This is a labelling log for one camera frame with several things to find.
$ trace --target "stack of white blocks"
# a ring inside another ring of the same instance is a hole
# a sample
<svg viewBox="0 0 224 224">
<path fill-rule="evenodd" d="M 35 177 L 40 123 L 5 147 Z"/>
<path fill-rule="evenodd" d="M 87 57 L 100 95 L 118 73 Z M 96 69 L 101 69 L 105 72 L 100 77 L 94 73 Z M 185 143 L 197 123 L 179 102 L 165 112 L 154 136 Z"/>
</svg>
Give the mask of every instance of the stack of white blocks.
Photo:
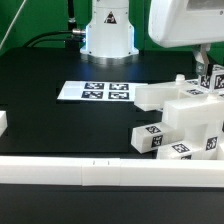
<svg viewBox="0 0 224 224">
<path fill-rule="evenodd" d="M 161 123 L 133 129 L 132 145 L 140 153 L 158 149 L 158 159 L 224 159 L 224 98 L 196 85 L 178 75 L 176 82 L 136 88 L 136 106 L 163 108 Z"/>
</svg>

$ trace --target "white edge barrier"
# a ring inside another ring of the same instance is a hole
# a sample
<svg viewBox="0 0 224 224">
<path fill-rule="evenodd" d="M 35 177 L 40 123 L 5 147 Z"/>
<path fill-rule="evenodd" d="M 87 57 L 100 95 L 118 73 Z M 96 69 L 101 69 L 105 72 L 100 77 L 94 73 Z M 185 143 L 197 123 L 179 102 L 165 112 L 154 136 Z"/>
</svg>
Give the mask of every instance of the white edge barrier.
<svg viewBox="0 0 224 224">
<path fill-rule="evenodd" d="M 224 162 L 0 156 L 0 183 L 224 187 Z"/>
</svg>

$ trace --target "white block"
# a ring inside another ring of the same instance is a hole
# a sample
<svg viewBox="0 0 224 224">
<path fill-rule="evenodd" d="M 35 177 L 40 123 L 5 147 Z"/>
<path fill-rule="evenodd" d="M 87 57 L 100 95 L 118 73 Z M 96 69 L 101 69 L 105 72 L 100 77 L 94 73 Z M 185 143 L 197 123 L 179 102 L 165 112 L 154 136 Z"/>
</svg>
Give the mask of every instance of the white block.
<svg viewBox="0 0 224 224">
<path fill-rule="evenodd" d="M 82 159 L 0 157 L 0 183 L 81 185 Z"/>
<path fill-rule="evenodd" d="M 184 140 L 190 142 L 203 142 L 205 141 L 205 134 L 207 130 L 207 124 L 187 127 L 184 130 Z"/>
<path fill-rule="evenodd" d="M 0 136 L 3 134 L 7 126 L 6 112 L 0 111 Z"/>
<path fill-rule="evenodd" d="M 134 128 L 131 144 L 140 153 L 146 153 L 161 145 L 183 140 L 183 137 L 183 130 L 175 130 L 160 122 Z"/>
<path fill-rule="evenodd" d="M 84 159 L 82 184 L 84 186 L 120 185 L 120 159 Z"/>
<path fill-rule="evenodd" d="M 199 85 L 205 91 L 222 92 L 224 91 L 224 67 L 221 65 L 213 65 L 212 75 L 209 78 L 199 77 Z"/>
<path fill-rule="evenodd" d="M 186 91 L 197 88 L 194 84 L 192 84 L 196 80 L 179 80 L 179 78 L 182 78 L 181 76 L 183 75 L 177 75 L 176 82 L 150 84 L 136 87 L 134 104 L 144 111 L 149 111 L 163 108 L 164 102 L 168 100 L 193 97 L 194 95 L 190 93 L 185 95 L 179 94 L 179 91 L 186 88 Z"/>
<path fill-rule="evenodd" d="M 218 145 L 217 160 L 224 160 L 224 143 Z"/>
<path fill-rule="evenodd" d="M 198 96 L 165 102 L 162 121 L 175 129 L 221 122 L 224 98 Z"/>
<path fill-rule="evenodd" d="M 159 147 L 159 159 L 201 160 L 203 148 L 191 142 L 181 141 Z"/>
<path fill-rule="evenodd" d="M 207 125 L 203 142 L 203 160 L 217 159 L 217 148 L 219 143 L 222 142 L 222 126 L 223 122 L 214 122 L 214 124 Z"/>
<path fill-rule="evenodd" d="M 121 160 L 121 186 L 224 187 L 222 161 Z"/>
<path fill-rule="evenodd" d="M 190 88 L 188 87 L 188 88 L 180 89 L 178 99 L 188 98 L 188 97 L 191 98 L 191 97 L 197 97 L 197 96 L 203 96 L 203 95 L 207 96 L 207 93 L 197 86 L 191 86 Z"/>
</svg>

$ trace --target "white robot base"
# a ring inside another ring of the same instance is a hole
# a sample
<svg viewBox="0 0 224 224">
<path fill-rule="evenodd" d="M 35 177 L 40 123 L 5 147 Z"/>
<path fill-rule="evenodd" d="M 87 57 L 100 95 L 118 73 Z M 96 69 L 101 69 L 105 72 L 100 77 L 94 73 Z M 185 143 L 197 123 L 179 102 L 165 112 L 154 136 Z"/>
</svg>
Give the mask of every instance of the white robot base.
<svg viewBox="0 0 224 224">
<path fill-rule="evenodd" d="M 93 0 L 92 15 L 81 58 L 110 65 L 135 61 L 139 51 L 128 19 L 129 0 Z"/>
</svg>

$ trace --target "warning label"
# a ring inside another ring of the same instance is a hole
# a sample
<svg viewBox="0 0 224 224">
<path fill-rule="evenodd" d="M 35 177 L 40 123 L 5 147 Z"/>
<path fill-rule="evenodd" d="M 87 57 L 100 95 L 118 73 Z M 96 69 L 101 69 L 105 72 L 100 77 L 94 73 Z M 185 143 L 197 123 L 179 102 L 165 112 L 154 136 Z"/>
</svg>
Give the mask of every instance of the warning label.
<svg viewBox="0 0 224 224">
<path fill-rule="evenodd" d="M 115 19 L 114 14 L 113 14 L 112 11 L 109 13 L 109 15 L 107 16 L 107 18 L 104 21 L 104 23 L 117 24 L 116 19 Z"/>
</svg>

